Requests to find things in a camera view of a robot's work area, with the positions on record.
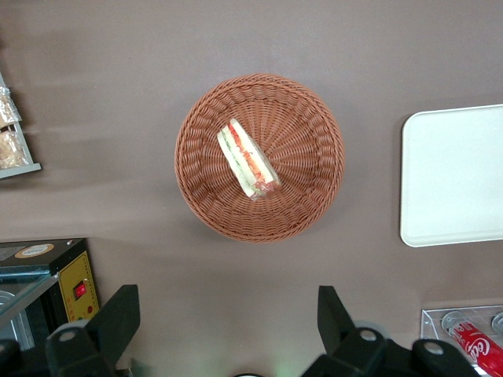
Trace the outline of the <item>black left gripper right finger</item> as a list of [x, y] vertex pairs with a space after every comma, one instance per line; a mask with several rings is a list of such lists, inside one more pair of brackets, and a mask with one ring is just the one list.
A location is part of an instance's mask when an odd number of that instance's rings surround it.
[[375, 376], [387, 340], [377, 330], [358, 327], [332, 286], [318, 288], [318, 332], [325, 347], [305, 376]]

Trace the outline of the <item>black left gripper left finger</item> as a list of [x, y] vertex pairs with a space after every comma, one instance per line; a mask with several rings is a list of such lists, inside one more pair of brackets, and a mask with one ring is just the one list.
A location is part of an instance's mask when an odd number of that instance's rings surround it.
[[90, 320], [60, 326], [46, 340], [52, 376], [116, 376], [141, 323], [138, 286], [123, 285]]

